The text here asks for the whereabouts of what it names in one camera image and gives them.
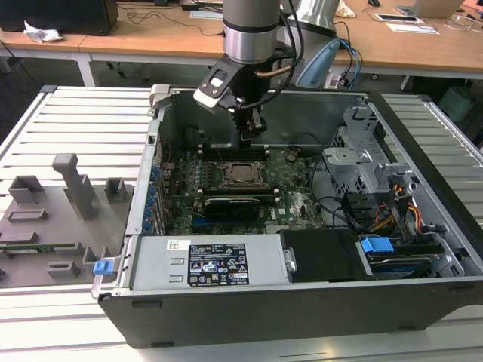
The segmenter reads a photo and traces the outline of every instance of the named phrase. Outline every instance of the computer case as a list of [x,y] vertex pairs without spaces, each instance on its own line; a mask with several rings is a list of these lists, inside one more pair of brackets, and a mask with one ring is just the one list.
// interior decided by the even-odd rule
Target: computer case
[[25,29],[23,21],[40,29],[108,35],[118,18],[115,0],[0,0],[0,27],[6,32]]

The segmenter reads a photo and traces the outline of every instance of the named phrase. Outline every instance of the power supply label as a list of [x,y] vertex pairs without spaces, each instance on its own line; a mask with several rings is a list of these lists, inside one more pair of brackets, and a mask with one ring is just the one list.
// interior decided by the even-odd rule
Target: power supply label
[[191,287],[249,284],[245,244],[190,245],[188,284]]

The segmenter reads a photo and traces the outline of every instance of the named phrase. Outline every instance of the blue drive latch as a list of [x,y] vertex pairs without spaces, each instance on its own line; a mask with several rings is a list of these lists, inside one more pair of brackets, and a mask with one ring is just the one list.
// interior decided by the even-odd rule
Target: blue drive latch
[[365,253],[393,253],[394,247],[389,238],[385,236],[367,236],[361,240]]
[[98,260],[94,264],[94,275],[113,275],[114,260]]

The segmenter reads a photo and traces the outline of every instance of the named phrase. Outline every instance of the motherboard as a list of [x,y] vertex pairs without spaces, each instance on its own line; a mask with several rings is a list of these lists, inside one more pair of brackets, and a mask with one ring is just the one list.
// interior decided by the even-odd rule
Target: motherboard
[[311,196],[311,158],[170,152],[163,190],[169,235],[275,234],[324,226]]

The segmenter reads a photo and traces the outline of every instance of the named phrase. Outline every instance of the desk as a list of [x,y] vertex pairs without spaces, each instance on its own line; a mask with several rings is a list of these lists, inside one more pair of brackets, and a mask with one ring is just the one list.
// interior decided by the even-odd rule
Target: desk
[[[365,0],[347,0],[357,17],[335,18],[350,28],[354,48],[364,58],[362,72],[390,75],[418,75],[442,78],[483,78],[483,34],[449,29],[445,20],[431,20],[441,35],[393,32],[385,23],[373,21],[372,13],[393,13],[393,5],[411,4],[413,0],[381,0],[380,8],[371,8]],[[122,3],[134,8],[139,3]],[[206,34],[218,33],[221,20],[191,19],[180,8],[155,9],[173,20],[200,26]],[[119,8],[119,19],[109,37],[64,35],[65,40],[46,44],[30,41],[22,33],[2,32],[2,40],[19,57],[41,57],[75,60],[86,86],[97,81],[91,61],[138,63],[192,64],[209,66],[223,55],[220,36],[203,36],[191,26],[169,21],[161,15],[152,16],[140,24],[128,19],[128,13],[149,13],[152,9],[125,10]],[[343,25],[337,25],[340,37],[346,37]],[[0,56],[8,56],[0,48]],[[341,73],[349,64],[345,51],[337,55],[333,74]]]
[[[386,23],[376,22],[370,15],[376,19],[376,13],[399,14],[394,5],[410,5],[414,0],[381,0],[380,3],[379,8],[372,8],[366,1],[348,0],[347,4],[356,13],[356,18],[334,19],[334,22],[344,21],[349,26],[352,46],[363,56],[363,72],[483,78],[482,33],[450,29],[445,26],[447,20],[443,19],[429,20],[427,24],[435,26],[440,35],[393,32]],[[468,9],[468,12],[479,18],[473,9]],[[337,34],[346,38],[343,24],[336,27]],[[346,65],[348,60],[347,53],[340,52],[334,64]]]
[[[84,83],[93,84],[94,79],[91,68],[88,66],[87,58],[79,50],[79,45],[86,38],[86,35],[62,34],[62,36],[62,41],[49,41],[44,44],[39,44],[31,41],[22,32],[3,32],[0,30],[0,39],[15,56],[23,58],[74,60],[78,64]],[[10,53],[0,44],[0,58],[9,56]]]

